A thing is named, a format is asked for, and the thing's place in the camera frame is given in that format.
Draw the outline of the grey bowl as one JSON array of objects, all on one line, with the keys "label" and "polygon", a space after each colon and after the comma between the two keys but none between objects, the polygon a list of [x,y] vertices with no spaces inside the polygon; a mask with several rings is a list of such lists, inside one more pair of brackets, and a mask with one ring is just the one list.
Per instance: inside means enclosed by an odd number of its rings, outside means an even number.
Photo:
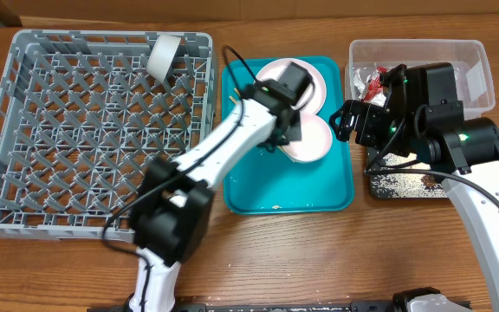
[{"label": "grey bowl", "polygon": [[156,82],[165,81],[180,42],[181,39],[177,36],[167,34],[158,36],[146,64],[146,72]]}]

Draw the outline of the clear plastic bin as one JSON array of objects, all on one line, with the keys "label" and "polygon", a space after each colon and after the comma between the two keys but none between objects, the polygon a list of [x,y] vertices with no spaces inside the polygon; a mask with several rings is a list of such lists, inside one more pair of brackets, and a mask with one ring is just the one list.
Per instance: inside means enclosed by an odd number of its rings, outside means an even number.
[{"label": "clear plastic bin", "polygon": [[355,71],[361,77],[376,67],[391,69],[403,63],[407,67],[448,62],[454,68],[457,97],[464,105],[464,118],[480,117],[496,105],[489,60],[481,42],[449,39],[362,39],[349,46],[345,68],[345,98],[358,100],[353,85]]}]

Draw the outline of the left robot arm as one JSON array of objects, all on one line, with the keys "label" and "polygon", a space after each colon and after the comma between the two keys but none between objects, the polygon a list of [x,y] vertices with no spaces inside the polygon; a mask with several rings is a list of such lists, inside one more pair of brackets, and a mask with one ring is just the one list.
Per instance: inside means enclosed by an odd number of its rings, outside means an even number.
[{"label": "left robot arm", "polygon": [[129,311],[170,311],[181,263],[198,248],[220,181],[252,148],[275,148],[295,117],[300,91],[272,80],[248,85],[228,117],[173,161],[154,160],[133,203],[129,225],[139,260]]}]

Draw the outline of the pink bowl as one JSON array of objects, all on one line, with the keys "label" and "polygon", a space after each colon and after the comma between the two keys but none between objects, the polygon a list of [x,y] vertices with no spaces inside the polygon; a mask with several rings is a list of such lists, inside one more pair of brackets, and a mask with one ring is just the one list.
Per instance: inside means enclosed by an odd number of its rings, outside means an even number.
[{"label": "pink bowl", "polygon": [[328,124],[315,114],[301,114],[301,140],[281,146],[292,161],[310,163],[322,159],[329,152],[333,143]]}]

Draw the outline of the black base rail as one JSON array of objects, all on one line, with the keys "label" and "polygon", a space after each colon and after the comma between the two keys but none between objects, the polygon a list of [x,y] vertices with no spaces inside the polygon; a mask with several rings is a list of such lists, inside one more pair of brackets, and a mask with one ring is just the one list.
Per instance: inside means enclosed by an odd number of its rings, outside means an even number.
[{"label": "black base rail", "polygon": [[176,303],[172,312],[386,312],[392,311],[392,302],[354,301],[350,303],[289,304],[289,305],[230,305],[211,306],[202,303]]}]

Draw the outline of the teal plastic tray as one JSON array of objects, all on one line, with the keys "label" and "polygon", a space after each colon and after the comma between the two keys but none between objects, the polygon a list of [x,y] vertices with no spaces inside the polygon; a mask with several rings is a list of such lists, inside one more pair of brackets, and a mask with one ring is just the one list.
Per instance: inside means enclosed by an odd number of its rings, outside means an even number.
[{"label": "teal plastic tray", "polygon": [[[343,102],[340,70],[326,56],[299,58],[318,69],[326,81],[326,102],[318,116],[324,121]],[[235,85],[228,71],[222,75],[222,119],[237,100]],[[341,211],[354,198],[353,169],[350,147],[334,139],[322,159],[296,163],[276,149],[268,153],[262,148],[251,149],[224,179],[227,206],[239,214],[270,214],[296,212]]]}]

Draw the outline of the red snack wrapper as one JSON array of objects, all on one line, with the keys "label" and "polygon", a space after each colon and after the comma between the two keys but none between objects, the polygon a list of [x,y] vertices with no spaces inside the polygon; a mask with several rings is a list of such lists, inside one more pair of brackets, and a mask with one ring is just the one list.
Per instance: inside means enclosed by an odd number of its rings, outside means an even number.
[{"label": "red snack wrapper", "polygon": [[377,106],[383,106],[386,101],[384,87],[380,83],[380,76],[387,72],[384,67],[376,67],[367,77],[366,88],[363,91],[361,99]]}]

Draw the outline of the large pink plate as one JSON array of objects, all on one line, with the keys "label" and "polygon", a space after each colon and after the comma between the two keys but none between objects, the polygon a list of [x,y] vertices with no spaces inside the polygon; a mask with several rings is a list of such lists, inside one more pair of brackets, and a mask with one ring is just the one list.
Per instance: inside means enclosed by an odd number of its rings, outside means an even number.
[{"label": "large pink plate", "polygon": [[313,78],[313,85],[306,89],[296,107],[306,114],[318,114],[327,98],[327,84],[319,70],[308,62],[297,58],[282,58],[272,61],[259,70],[256,77],[260,81],[278,80],[282,72],[293,62],[305,68]]}]

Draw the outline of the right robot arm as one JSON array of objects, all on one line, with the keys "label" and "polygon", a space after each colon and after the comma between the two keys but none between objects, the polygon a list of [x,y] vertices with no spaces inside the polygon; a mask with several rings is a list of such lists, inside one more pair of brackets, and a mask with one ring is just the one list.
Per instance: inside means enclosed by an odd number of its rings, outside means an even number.
[{"label": "right robot arm", "polygon": [[466,120],[461,101],[389,100],[382,107],[350,100],[333,113],[335,137],[378,150],[416,155],[428,169],[370,162],[369,176],[431,175],[442,185],[472,242],[493,310],[499,311],[499,128],[490,119]]}]

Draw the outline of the grey plastic dishwasher rack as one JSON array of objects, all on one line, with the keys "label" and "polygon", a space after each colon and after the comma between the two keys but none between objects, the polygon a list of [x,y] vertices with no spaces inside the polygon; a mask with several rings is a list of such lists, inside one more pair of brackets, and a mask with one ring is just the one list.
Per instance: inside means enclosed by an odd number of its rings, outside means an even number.
[{"label": "grey plastic dishwasher rack", "polygon": [[182,32],[163,82],[147,73],[159,36],[24,29],[0,82],[0,237],[130,241],[126,217],[146,167],[212,129],[216,58]]}]

